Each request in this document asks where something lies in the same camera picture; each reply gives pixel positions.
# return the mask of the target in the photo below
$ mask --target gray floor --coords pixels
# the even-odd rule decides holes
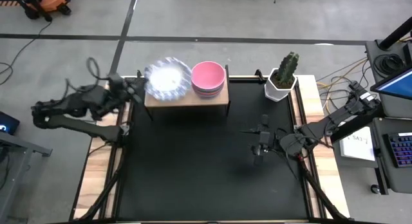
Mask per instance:
[[[120,35],[129,4],[130,0],[72,0],[73,14],[54,14],[44,34]],[[128,36],[372,40],[385,37],[411,14],[412,0],[277,0],[275,5],[273,0],[138,0]],[[0,20],[7,24],[0,26],[0,33],[36,34],[46,24],[42,19],[26,19],[19,7],[0,7]],[[26,42],[0,39],[0,62],[11,62]],[[10,81],[0,86],[0,110],[21,120],[17,135],[54,149],[50,158],[32,160],[12,216],[28,218],[29,223],[69,218],[90,137],[62,129],[37,129],[30,106],[59,98],[66,77],[76,85],[93,82],[85,68],[89,56],[107,73],[116,47],[117,41],[37,40],[18,58]],[[267,74],[290,51],[301,56],[296,73],[317,79],[365,57],[362,46],[126,42],[117,70],[121,75],[135,75],[158,59],[174,56],[190,66],[200,61],[228,64],[231,75],[249,75],[256,69]],[[348,78],[359,80],[360,69]],[[321,82],[329,84],[331,77]],[[374,83],[370,71],[366,78]],[[345,87],[342,83],[334,89]],[[344,100],[336,103],[341,106]],[[376,180],[373,171],[339,170],[351,217],[386,223],[408,223],[412,218],[412,195],[371,194],[369,186]]]

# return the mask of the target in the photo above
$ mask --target monitor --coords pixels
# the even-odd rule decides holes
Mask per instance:
[[[371,91],[412,100],[412,66],[376,83]]]

